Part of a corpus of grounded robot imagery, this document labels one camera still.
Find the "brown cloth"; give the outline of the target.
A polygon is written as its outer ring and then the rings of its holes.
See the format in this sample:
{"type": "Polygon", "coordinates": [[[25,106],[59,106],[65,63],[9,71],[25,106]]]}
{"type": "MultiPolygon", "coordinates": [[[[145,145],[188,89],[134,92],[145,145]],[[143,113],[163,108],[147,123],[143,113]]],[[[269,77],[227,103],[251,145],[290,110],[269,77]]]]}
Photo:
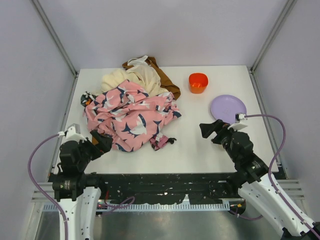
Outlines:
{"type": "Polygon", "coordinates": [[[160,88],[173,93],[175,100],[181,96],[180,88],[173,84],[170,78],[159,68],[154,57],[145,55],[139,58],[132,58],[123,63],[122,67],[128,73],[135,73],[140,80],[148,83],[156,81],[160,88]]]}

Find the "pink shark print cloth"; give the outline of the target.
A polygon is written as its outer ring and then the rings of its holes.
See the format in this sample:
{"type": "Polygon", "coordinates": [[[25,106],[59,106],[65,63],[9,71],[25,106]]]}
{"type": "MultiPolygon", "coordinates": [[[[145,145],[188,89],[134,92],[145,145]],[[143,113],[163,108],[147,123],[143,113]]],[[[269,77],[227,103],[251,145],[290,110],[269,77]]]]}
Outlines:
{"type": "Polygon", "coordinates": [[[113,149],[128,153],[150,143],[152,137],[164,135],[162,128],[182,116],[171,92],[149,96],[129,80],[97,95],[84,114],[90,132],[109,135],[113,149]]]}

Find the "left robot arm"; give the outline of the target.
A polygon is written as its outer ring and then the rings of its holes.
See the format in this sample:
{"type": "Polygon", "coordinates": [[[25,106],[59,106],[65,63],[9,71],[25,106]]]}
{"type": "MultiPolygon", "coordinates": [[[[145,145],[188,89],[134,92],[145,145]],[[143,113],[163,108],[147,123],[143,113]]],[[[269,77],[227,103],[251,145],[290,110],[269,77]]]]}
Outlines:
{"type": "Polygon", "coordinates": [[[76,124],[65,133],[65,142],[60,146],[52,189],[60,209],[60,226],[67,224],[67,236],[62,240],[92,240],[99,199],[108,191],[108,185],[97,173],[86,174],[88,164],[112,149],[112,138],[91,131],[97,143],[93,144],[80,134],[76,124]]]}

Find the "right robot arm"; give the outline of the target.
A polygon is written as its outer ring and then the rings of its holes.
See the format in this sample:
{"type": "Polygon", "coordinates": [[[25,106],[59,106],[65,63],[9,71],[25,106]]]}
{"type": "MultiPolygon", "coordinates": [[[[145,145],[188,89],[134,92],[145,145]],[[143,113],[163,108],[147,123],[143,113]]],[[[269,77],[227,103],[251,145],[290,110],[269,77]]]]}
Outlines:
{"type": "Polygon", "coordinates": [[[221,145],[234,163],[228,185],[251,204],[276,230],[282,240],[318,240],[320,224],[304,213],[283,190],[265,162],[254,153],[247,133],[221,119],[199,125],[201,135],[221,145]]]}

